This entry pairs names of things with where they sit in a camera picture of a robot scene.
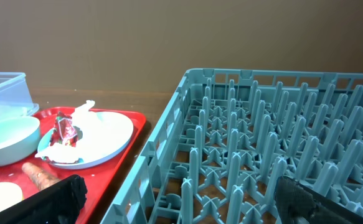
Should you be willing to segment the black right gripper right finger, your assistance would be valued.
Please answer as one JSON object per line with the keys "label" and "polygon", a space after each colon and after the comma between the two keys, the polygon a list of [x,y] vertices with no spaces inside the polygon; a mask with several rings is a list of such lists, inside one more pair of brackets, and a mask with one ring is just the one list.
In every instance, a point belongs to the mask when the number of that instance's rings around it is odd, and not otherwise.
{"label": "black right gripper right finger", "polygon": [[363,224],[363,217],[287,177],[277,179],[275,205],[282,224]]}

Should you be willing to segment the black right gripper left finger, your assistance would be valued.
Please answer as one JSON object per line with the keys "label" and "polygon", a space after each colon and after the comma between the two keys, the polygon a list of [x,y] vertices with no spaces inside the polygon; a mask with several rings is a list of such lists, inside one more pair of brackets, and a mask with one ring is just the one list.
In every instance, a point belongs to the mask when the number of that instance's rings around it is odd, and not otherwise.
{"label": "black right gripper left finger", "polygon": [[75,224],[87,201],[84,178],[71,175],[0,212],[0,224]]}

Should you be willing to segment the orange carrot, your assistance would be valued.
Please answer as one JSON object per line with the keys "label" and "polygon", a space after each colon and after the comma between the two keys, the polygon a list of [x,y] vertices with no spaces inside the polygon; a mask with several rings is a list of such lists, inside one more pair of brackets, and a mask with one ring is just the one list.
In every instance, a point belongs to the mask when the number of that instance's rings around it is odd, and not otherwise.
{"label": "orange carrot", "polygon": [[24,163],[22,165],[22,171],[34,183],[39,191],[60,182],[59,178],[31,162]]}

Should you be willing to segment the light blue plate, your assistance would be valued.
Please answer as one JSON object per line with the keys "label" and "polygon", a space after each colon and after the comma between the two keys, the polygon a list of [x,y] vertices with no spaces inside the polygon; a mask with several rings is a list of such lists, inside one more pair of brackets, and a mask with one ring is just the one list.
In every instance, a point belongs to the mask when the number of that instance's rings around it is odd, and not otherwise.
{"label": "light blue plate", "polygon": [[[103,129],[98,132],[97,137],[94,138],[94,143],[88,148],[87,156],[75,164],[46,162],[61,169],[79,170],[102,164],[122,152],[127,147],[133,134],[134,126],[132,121],[121,113],[109,111],[95,113],[102,122]],[[51,134],[52,129],[40,140],[37,152],[48,146]]]}

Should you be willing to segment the red snack wrapper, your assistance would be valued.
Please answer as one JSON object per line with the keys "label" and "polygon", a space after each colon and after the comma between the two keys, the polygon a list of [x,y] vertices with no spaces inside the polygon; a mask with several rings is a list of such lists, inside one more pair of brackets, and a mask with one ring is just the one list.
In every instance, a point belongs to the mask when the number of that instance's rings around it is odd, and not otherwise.
{"label": "red snack wrapper", "polygon": [[59,111],[50,137],[50,146],[59,143],[64,146],[75,147],[77,141],[78,134],[76,128],[72,125],[72,117]]}

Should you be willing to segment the white tissue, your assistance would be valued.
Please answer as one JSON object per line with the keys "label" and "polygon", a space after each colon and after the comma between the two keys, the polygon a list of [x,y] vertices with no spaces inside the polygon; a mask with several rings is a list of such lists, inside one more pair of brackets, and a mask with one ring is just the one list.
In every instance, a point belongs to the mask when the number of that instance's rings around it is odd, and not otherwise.
{"label": "white tissue", "polygon": [[75,164],[87,156],[88,148],[94,143],[94,138],[98,132],[103,129],[102,122],[97,114],[91,109],[95,106],[95,101],[87,100],[83,105],[75,108],[75,111],[69,116],[72,117],[72,125],[76,128],[78,141],[75,147],[64,146],[55,143],[39,151],[35,156],[50,163]]}

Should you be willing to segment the mint green bowl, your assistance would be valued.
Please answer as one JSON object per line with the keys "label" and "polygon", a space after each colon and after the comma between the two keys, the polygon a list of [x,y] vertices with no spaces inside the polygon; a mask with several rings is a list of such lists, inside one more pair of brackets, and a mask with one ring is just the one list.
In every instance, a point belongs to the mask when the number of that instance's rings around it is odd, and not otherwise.
{"label": "mint green bowl", "polygon": [[0,167],[31,155],[40,141],[40,121],[32,116],[0,120]]}

